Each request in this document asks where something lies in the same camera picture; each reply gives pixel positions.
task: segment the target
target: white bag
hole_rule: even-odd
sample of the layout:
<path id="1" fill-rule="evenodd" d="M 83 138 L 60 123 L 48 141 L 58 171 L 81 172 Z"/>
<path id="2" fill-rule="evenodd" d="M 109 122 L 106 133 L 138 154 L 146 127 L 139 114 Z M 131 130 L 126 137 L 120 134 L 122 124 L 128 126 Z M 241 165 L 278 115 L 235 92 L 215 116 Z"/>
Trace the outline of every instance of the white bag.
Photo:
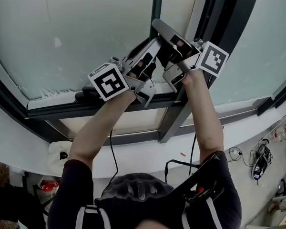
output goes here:
<path id="1" fill-rule="evenodd" d="M 48 168 L 57 176 L 62 175 L 64 164 L 67 162 L 72 142 L 59 141 L 49 146 Z"/>

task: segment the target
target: white strap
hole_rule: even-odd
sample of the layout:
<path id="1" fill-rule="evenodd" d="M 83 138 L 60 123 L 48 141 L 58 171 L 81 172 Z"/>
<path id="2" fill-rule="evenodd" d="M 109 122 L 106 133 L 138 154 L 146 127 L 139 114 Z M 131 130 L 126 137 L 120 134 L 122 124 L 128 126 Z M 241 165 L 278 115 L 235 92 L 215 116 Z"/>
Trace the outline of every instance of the white strap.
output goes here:
<path id="1" fill-rule="evenodd" d="M 96 205 L 87 204 L 86 207 L 90 207 L 90 208 L 93 208 L 93 209 L 97 210 L 97 206 Z"/>
<path id="2" fill-rule="evenodd" d="M 103 217 L 103 221 L 104 221 L 104 228 L 105 229 L 111 229 L 111 226 L 110 226 L 110 221 L 109 221 L 109 218 L 108 218 L 108 215 L 106 213 L 106 211 L 102 208 L 99 209 L 102 217 Z"/>
<path id="3" fill-rule="evenodd" d="M 212 218 L 213 218 L 213 221 L 216 225 L 216 228 L 217 229 L 223 229 L 221 224 L 220 224 L 220 221 L 218 219 L 218 216 L 217 216 L 217 213 L 216 213 L 216 210 L 215 210 L 215 207 L 214 207 L 214 204 L 213 204 L 213 201 L 210 197 L 208 197 L 206 199 L 206 203 L 208 204 L 209 206 L 209 209 L 210 209 L 210 212 L 211 212 L 211 215 L 212 215 Z"/>
<path id="4" fill-rule="evenodd" d="M 85 212 L 88 213 L 88 214 L 98 214 L 97 210 L 95 210 L 95 209 L 90 209 L 90 208 L 87 208 L 87 209 L 85 210 Z"/>
<path id="5" fill-rule="evenodd" d="M 184 210 L 183 210 L 183 213 L 182 213 L 182 216 L 181 216 L 181 221 L 182 221 L 182 225 L 183 225 L 184 229 L 190 229 L 190 225 L 189 225 L 189 222 L 187 221 L 186 211 L 185 211 L 185 209 L 188 206 L 189 206 L 189 204 L 187 202 L 185 202 Z"/>
<path id="6" fill-rule="evenodd" d="M 82 223 L 84 221 L 85 207 L 81 207 L 77 213 L 75 229 L 82 229 Z"/>

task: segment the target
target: hand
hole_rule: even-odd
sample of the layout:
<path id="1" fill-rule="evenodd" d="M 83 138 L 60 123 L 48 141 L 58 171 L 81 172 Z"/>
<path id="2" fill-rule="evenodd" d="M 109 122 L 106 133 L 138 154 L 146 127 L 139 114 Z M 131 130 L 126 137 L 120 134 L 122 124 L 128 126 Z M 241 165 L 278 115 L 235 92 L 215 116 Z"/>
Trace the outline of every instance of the hand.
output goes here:
<path id="1" fill-rule="evenodd" d="M 139 61 L 137 65 L 141 67 L 143 65 L 143 62 Z M 127 75 L 134 79 L 138 79 L 138 77 L 131 71 L 129 71 Z M 113 99 L 120 99 L 120 98 L 122 98 L 123 100 L 126 100 L 127 102 L 129 102 L 129 104 L 131 104 L 136 99 L 136 95 L 134 94 L 134 91 L 125 91 L 115 96 Z"/>
<path id="2" fill-rule="evenodd" d="M 189 72 L 187 72 L 185 74 L 184 79 L 182 80 L 182 83 L 184 85 L 191 85 L 193 84 L 196 80 L 198 80 L 199 78 L 203 78 L 204 79 L 204 73 L 201 69 L 195 69 L 195 70 L 191 70 Z"/>

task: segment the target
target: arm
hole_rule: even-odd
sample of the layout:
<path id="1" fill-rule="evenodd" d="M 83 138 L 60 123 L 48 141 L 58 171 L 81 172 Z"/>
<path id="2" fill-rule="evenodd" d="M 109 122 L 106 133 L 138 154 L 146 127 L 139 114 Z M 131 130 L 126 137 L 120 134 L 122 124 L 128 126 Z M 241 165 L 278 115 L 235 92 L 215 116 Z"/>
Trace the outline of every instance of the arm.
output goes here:
<path id="1" fill-rule="evenodd" d="M 93 159 L 114 125 L 135 98 L 134 92 L 126 91 L 107 101 L 75 137 L 69 160 L 80 160 L 92 170 Z"/>
<path id="2" fill-rule="evenodd" d="M 203 71 L 190 71 L 183 79 L 191 106 L 202 163 L 211 153 L 224 150 L 224 133 L 213 107 Z"/>

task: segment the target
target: white marker cube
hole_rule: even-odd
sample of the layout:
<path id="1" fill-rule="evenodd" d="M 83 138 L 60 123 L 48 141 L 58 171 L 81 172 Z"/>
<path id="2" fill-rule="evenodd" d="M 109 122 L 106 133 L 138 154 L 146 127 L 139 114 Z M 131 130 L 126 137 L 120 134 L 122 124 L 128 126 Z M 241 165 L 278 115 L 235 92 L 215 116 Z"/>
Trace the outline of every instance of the white marker cube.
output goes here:
<path id="1" fill-rule="evenodd" d="M 211 42 L 206 42 L 196 68 L 200 68 L 217 77 L 223 70 L 228 57 L 229 54 L 227 52 Z"/>
<path id="2" fill-rule="evenodd" d="M 89 80 L 104 101 L 129 89 L 127 82 L 114 63 L 105 63 L 88 75 Z"/>

